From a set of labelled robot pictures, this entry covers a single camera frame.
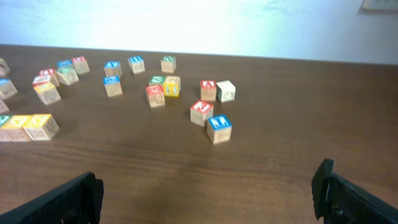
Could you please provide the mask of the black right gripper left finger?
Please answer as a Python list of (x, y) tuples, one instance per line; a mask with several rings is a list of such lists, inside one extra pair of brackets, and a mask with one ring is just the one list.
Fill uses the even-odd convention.
[(86, 172), (1, 215), (1, 224), (99, 223), (104, 183)]

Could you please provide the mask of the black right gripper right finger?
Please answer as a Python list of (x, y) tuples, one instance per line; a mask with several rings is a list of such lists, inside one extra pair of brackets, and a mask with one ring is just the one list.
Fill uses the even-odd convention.
[(397, 209), (333, 171), (324, 159), (312, 178), (315, 217), (324, 224), (397, 224)]

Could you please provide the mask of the yellow S block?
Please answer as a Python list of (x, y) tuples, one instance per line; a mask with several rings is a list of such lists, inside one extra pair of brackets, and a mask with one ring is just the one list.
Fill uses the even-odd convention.
[(12, 142), (29, 142), (30, 136), (24, 129), (32, 115), (12, 115), (2, 126), (1, 129), (8, 134)]

